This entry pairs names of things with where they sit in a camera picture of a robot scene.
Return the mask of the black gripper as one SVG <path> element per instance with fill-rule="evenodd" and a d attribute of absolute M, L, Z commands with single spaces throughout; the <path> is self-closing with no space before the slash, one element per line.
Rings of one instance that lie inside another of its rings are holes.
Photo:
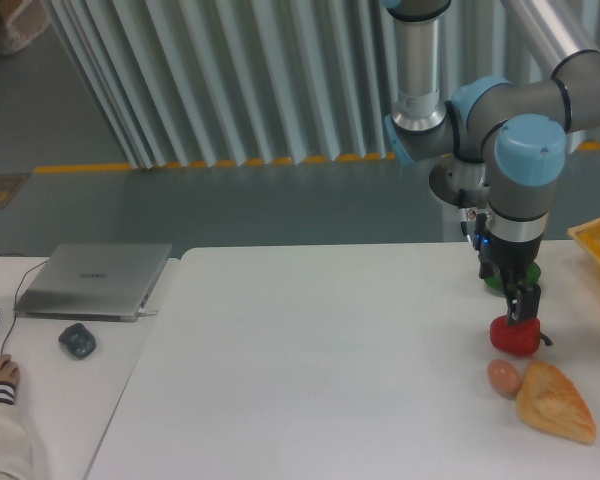
<path fill-rule="evenodd" d="M 499 274 L 500 271 L 514 275 L 512 283 L 507 283 L 504 287 L 508 325 L 537 317 L 540 286 L 513 283 L 517 280 L 517 274 L 525 274 L 527 281 L 527 269 L 535 262 L 541 240 L 542 238 L 538 237 L 528 242 L 510 242 L 491 234 L 477 236 L 479 278 L 484 280 L 494 273 Z"/>

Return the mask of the cream striped sleeve forearm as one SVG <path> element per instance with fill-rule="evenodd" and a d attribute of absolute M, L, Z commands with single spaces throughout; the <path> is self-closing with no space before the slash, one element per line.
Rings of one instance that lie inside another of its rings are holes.
<path fill-rule="evenodd" d="M 15 400 L 15 386 L 0 382 L 0 479 L 35 479 L 30 438 Z"/>

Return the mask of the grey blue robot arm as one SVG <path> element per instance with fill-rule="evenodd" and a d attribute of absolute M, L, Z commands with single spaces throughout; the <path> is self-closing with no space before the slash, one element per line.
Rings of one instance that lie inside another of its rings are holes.
<path fill-rule="evenodd" d="M 548 221 L 569 134 L 600 127 L 600 50 L 563 1 L 507 1 L 543 79 L 521 87 L 487 76 L 440 97 L 446 1 L 388 1 L 398 97 L 385 119 L 398 158 L 453 155 L 450 203 L 470 207 L 481 278 L 498 276 L 510 325 L 536 317 L 541 289 L 527 278 Z"/>

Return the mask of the person's hand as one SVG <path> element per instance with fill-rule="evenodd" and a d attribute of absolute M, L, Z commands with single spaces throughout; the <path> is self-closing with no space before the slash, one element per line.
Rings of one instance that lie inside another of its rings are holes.
<path fill-rule="evenodd" d="M 20 382 L 21 372 L 17 362 L 9 354 L 0 355 L 0 391 L 14 394 Z"/>

